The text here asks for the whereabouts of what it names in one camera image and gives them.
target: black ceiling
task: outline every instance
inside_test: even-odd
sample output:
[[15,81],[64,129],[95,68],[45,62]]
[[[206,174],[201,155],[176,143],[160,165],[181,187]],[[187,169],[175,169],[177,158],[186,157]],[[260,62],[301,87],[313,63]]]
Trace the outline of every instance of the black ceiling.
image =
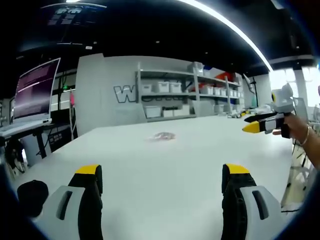
[[[28,1],[17,9],[13,23],[16,36],[10,42],[14,54],[8,59],[15,71],[6,77],[9,87],[0,91],[0,98],[14,95],[18,76],[24,71],[56,57],[62,57],[59,72],[76,68],[79,56],[101,52],[106,57],[138,55],[197,61],[239,73],[252,71],[252,65],[261,62],[223,23],[177,0],[86,0],[82,2],[107,8],[88,10],[77,25],[48,25],[54,10],[40,7],[63,2]],[[268,60],[312,54],[297,16],[276,9],[270,0],[200,2],[238,26]]]

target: monitor screen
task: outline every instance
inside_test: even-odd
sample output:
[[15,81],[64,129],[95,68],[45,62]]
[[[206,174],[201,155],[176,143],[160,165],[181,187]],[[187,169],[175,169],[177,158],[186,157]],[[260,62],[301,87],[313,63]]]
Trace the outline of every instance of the monitor screen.
[[50,113],[52,87],[60,58],[21,75],[15,91],[13,118]]

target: shelf unit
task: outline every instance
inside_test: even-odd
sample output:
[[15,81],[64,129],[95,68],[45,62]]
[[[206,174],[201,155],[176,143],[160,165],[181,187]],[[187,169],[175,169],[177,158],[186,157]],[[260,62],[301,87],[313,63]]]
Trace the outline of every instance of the shelf unit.
[[[181,82],[182,93],[142,93],[142,81],[169,81],[175,80]],[[186,92],[187,82],[194,82],[195,92]],[[225,85],[227,96],[217,96],[217,95],[209,95],[209,94],[201,94],[199,90],[199,83],[220,83]],[[146,98],[157,98],[157,97],[181,97],[185,103],[188,102],[188,99],[195,99],[200,101],[201,98],[210,98],[210,99],[227,99],[227,109],[228,112],[232,111],[231,108],[231,100],[239,100],[239,97],[229,96],[230,89],[237,89],[241,87],[238,82],[228,81],[228,77],[225,77],[224,80],[208,77],[203,75],[198,75],[197,71],[194,69],[193,72],[187,71],[173,71],[173,70],[159,70],[159,69],[145,69],[141,68],[140,64],[138,64],[138,69],[135,73],[135,86],[136,86],[136,102],[142,103],[143,99]],[[158,122],[158,121],[166,121],[172,119],[181,119],[181,118],[194,118],[194,115],[188,116],[177,116],[177,117],[157,117],[148,119],[148,122]]]

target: ceiling light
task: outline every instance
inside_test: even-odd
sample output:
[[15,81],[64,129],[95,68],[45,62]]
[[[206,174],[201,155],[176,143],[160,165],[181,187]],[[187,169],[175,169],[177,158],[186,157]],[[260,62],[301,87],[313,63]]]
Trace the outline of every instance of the ceiling light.
[[251,39],[245,35],[243,31],[240,30],[236,25],[234,25],[232,22],[230,22],[228,19],[226,19],[224,16],[222,16],[220,13],[216,12],[212,8],[196,1],[196,0],[178,0],[180,2],[183,2],[185,4],[189,4],[197,9],[200,9],[207,14],[213,16],[214,18],[218,19],[225,25],[227,25],[229,28],[231,28],[233,31],[235,31],[243,40],[246,41],[247,44],[250,45],[250,47],[256,52],[256,54],[261,58],[261,60],[264,62],[265,66],[269,69],[269,71],[273,71],[273,68],[271,67],[270,63],[266,59],[266,57],[262,54],[260,49],[254,44]]
[[81,0],[66,0],[66,3],[76,3],[76,2],[80,2]]

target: desk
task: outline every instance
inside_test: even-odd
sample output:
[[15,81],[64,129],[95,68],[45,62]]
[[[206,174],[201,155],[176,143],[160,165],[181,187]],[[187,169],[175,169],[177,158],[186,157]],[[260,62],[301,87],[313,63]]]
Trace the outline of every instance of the desk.
[[[245,133],[246,124],[210,116],[97,128],[30,168],[14,187],[37,179],[53,193],[79,167],[100,164],[106,239],[220,239],[223,164],[246,167],[279,202],[287,186],[292,141]],[[176,139],[148,140],[159,132]]]

